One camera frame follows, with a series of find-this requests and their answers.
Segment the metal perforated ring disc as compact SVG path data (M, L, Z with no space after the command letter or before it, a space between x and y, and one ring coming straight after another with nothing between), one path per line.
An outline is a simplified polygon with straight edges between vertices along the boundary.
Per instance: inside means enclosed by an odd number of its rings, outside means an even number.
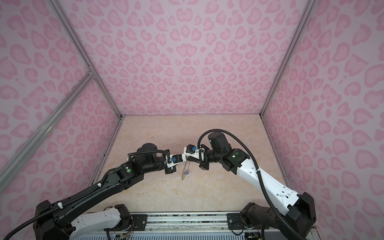
M189 161L185 162L185 166L184 166L183 173L182 173L182 181L184 181L187 177L187 175L185 175L185 171L190 170L190 164L191 164L191 162L189 162Z

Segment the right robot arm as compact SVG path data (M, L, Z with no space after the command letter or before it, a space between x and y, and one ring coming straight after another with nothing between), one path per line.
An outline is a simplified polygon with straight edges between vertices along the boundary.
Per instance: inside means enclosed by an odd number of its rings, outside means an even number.
M211 163L219 163L234 175L246 180L260 191L267 206L249 203L241 211L245 227L255 225L280 230L288 240L305 240L317 221L314 198L285 186L258 164L250 149L232 133L212 129L204 132L197 145L185 147L187 161L209 170Z

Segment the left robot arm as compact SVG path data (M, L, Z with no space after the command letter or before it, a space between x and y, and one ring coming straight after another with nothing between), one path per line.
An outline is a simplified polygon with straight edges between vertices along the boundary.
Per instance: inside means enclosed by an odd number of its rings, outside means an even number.
M144 144L119 167L108 170L90 187L55 203L44 201L36 208L33 230L38 240L73 240L97 230L121 231L133 227L133 217L124 204L89 214L87 211L105 199L141 182L147 173L171 174L186 160L184 154L171 155L156 145Z

